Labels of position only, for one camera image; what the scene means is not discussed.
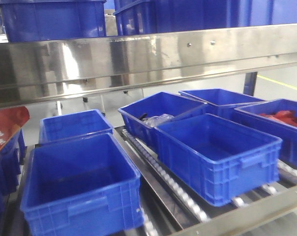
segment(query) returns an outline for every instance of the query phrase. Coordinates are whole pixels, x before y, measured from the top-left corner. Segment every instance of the metal shelf frame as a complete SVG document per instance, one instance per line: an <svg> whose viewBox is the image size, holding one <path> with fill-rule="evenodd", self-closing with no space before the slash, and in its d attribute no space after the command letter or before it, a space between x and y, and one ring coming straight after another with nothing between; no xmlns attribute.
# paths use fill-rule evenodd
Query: metal shelf frame
<svg viewBox="0 0 297 236"><path fill-rule="evenodd" d="M292 65L297 24L3 43L0 108Z"/></svg>

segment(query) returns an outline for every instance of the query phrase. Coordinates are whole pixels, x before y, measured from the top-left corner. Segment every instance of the plastic bag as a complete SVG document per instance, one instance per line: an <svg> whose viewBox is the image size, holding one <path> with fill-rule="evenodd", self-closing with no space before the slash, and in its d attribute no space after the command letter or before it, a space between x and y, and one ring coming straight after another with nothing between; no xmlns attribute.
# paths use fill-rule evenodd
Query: plastic bag
<svg viewBox="0 0 297 236"><path fill-rule="evenodd" d="M154 117L148 118L145 121L145 124L147 124L150 127L156 127L161 123L164 123L172 118L174 118L174 116L168 115L168 114L162 114L161 116L154 116Z"/></svg>

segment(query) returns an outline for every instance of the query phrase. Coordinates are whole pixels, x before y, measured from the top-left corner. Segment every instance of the stainless steel shelf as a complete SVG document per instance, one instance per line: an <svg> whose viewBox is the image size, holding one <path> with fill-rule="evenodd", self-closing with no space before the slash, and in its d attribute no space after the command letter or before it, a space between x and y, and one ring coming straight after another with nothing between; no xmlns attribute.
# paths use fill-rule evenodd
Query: stainless steel shelf
<svg viewBox="0 0 297 236"><path fill-rule="evenodd" d="M296 170L282 162L280 166L278 165L280 181L272 184L276 192L257 188L239 196L245 204L214 207L160 163L154 153L149 154L149 150L144 149L137 140L123 130L123 127L116 128L113 134L142 174L141 205L150 220L143 227L119 232L113 236L238 236L297 209ZM27 150L21 186L14 200L15 212L9 214L7 222L10 224L5 225L4 236L29 235L19 204L27 173L29 152L33 148ZM171 186L182 188L186 197L180 198L179 191L175 191ZM185 204L191 201L193 207L189 207L191 204ZM207 217L204 217L204 214L201 218L197 217L193 213L196 206L200 207L197 212L204 211Z"/></svg>
<svg viewBox="0 0 297 236"><path fill-rule="evenodd" d="M297 65L297 24L0 44L0 108Z"/></svg>

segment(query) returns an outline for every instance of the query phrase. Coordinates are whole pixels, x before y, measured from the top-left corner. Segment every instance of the blue bin on upper shelf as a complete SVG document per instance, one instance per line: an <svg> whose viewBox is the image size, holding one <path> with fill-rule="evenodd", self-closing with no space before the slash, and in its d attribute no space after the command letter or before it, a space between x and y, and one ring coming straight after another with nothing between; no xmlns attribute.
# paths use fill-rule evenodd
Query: blue bin on upper shelf
<svg viewBox="0 0 297 236"><path fill-rule="evenodd" d="M297 102L287 99L253 104L235 109L233 120L263 132L280 137L283 140L280 159L297 166L297 127L277 122L259 114L276 114L283 110L293 110L297 117Z"/></svg>
<svg viewBox="0 0 297 236"><path fill-rule="evenodd" d="M119 35L248 26L248 0L115 0Z"/></svg>
<svg viewBox="0 0 297 236"><path fill-rule="evenodd" d="M9 42L103 37L106 0L0 0Z"/></svg>
<svg viewBox="0 0 297 236"><path fill-rule="evenodd" d="M250 26L297 23L297 0L252 0Z"/></svg>
<svg viewBox="0 0 297 236"><path fill-rule="evenodd" d="M160 161L214 206L278 180L278 137L211 114L156 130Z"/></svg>
<svg viewBox="0 0 297 236"><path fill-rule="evenodd" d="M158 142L153 127L148 126L139 118L147 114L147 118L168 114L172 120L180 120L207 112L207 104L195 99L167 92L159 92L143 98L125 107L119 108L127 131L140 138L149 148L158 153Z"/></svg>
<svg viewBox="0 0 297 236"><path fill-rule="evenodd" d="M33 236L104 236L143 224L140 173L109 133L36 148L21 210Z"/></svg>
<svg viewBox="0 0 297 236"><path fill-rule="evenodd" d="M100 133L113 133L113 126L99 110L89 110L40 120L39 144L47 145Z"/></svg>
<svg viewBox="0 0 297 236"><path fill-rule="evenodd" d="M119 35L297 23L297 0L115 0Z"/></svg>
<svg viewBox="0 0 297 236"><path fill-rule="evenodd" d="M262 99L232 92L220 88L201 89L201 90L182 90L179 93L186 97L199 99L207 102L213 107L213 114L230 119L235 107L245 106L255 102L264 101Z"/></svg>

